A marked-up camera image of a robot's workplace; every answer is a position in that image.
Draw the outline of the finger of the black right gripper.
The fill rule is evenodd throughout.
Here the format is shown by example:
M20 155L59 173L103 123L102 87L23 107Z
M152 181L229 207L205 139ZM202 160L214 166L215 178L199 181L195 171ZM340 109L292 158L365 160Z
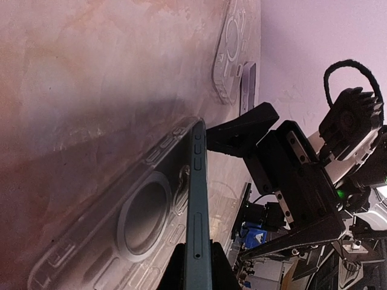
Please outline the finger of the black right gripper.
M234 120L207 129L207 150L244 157L277 121L274 107L263 102Z
M338 240L344 232L345 224L340 217L327 216L307 226L294 228L286 235L261 246L241 252L238 257L240 260L253 260L282 251L325 245Z

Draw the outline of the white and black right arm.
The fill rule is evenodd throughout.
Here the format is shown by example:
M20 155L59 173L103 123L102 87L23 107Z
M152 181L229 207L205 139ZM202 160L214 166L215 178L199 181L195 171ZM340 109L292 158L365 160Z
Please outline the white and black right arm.
M263 103L207 130L207 148L243 159L263 195L276 195L289 231L240 255L241 260L289 257L326 245L355 220L355 238L386 236L386 129L376 105L339 105L324 118L316 137L290 120L274 127L278 114Z

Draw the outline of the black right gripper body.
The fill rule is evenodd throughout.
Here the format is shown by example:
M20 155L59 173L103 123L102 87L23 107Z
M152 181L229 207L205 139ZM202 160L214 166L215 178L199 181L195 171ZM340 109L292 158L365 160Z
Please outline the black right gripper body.
M291 230L313 239L341 236L339 197L296 122L270 130L243 160L258 190L277 194Z

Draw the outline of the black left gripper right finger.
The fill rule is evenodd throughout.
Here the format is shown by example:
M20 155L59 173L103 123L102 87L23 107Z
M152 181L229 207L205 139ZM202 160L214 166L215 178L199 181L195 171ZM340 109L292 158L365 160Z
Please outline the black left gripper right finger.
M239 289L239 283L227 260L222 245L210 241L212 290Z

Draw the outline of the black smartphone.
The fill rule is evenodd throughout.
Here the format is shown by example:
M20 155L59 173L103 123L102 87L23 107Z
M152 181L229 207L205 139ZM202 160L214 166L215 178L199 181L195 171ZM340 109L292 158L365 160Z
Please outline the black smartphone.
M212 289L206 126L203 120L193 126L190 140L184 289Z

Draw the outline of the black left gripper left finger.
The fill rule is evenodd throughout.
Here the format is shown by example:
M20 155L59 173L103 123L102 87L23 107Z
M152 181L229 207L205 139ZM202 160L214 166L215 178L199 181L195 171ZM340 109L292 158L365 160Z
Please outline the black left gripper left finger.
M185 249L184 243L176 245L157 290L184 289Z

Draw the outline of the lilac phone case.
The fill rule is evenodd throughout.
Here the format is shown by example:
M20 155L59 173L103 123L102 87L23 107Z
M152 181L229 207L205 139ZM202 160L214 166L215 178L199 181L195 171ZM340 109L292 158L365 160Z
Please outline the lilac phone case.
M243 66L240 86L239 114L244 115L255 107L256 62L246 62Z

